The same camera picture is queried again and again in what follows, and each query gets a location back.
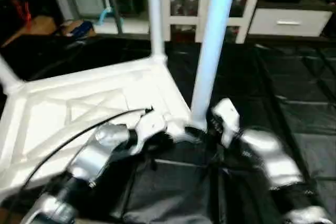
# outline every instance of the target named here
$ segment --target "white cabinet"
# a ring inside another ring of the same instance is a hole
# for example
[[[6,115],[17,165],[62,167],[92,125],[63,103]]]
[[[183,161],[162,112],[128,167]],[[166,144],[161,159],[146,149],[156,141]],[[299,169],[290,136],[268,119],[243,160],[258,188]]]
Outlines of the white cabinet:
[[[233,0],[226,40],[243,43],[257,0]],[[166,41],[202,42],[209,0],[162,0]]]
[[[318,37],[331,17],[321,10],[256,10],[249,34]]]

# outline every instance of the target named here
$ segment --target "drawer handle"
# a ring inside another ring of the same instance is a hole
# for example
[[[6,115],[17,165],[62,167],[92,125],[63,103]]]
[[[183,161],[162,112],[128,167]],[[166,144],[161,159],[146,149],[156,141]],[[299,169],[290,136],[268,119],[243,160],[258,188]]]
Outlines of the drawer handle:
[[[301,25],[301,22],[278,20],[277,25],[280,25],[280,26],[299,26],[299,25]]]

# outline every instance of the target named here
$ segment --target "white shelf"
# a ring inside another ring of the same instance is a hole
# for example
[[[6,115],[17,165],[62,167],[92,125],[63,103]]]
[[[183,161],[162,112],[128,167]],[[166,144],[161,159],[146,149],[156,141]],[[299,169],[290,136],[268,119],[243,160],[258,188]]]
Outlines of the white shelf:
[[[123,17],[121,25],[124,34],[148,34],[150,27],[148,14],[143,12],[138,17]],[[114,18],[106,18],[102,25],[94,24],[93,28],[96,34],[118,34],[117,25]]]
[[[163,22],[164,22],[164,39],[171,39],[171,25],[195,25],[196,26],[196,42],[202,42],[207,19],[207,7],[209,0],[198,0],[198,16],[171,16],[170,0],[162,0]],[[257,0],[247,0],[242,17],[231,17],[227,26],[238,26],[239,32],[236,43],[244,43],[247,30],[255,9]]]

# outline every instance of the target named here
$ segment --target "floor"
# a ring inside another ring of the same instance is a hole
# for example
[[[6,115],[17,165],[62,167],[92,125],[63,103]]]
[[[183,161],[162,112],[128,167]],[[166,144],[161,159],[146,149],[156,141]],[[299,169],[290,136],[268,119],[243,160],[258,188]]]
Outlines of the floor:
[[[165,49],[168,68],[190,106],[200,45],[167,43]],[[150,53],[150,43],[91,38],[81,46],[64,38],[27,36],[1,53],[22,79],[36,80],[143,58]],[[283,139],[286,150],[317,188],[331,214],[336,213],[335,69],[335,49],[226,44],[211,101],[215,104],[231,98],[241,115],[242,127],[272,130]],[[243,183],[229,179],[223,187],[229,210],[222,215],[216,213],[221,216],[216,219],[223,222],[224,218],[228,223],[280,223],[270,198],[258,185],[259,178],[244,178],[258,191],[257,199]],[[29,206],[34,195],[27,196],[23,208]]]

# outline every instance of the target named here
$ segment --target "blue object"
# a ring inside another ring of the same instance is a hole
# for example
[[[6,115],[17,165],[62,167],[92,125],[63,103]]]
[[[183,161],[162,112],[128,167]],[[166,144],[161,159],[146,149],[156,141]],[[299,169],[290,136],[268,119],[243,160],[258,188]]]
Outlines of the blue object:
[[[104,23],[104,19],[105,19],[107,13],[113,13],[112,9],[109,10],[108,8],[106,8],[105,10],[102,11],[102,13],[100,14],[100,17],[99,17],[98,25],[101,26]]]
[[[77,26],[74,30],[70,32],[72,37],[80,38],[89,32],[93,28],[92,22],[84,21],[80,26]]]

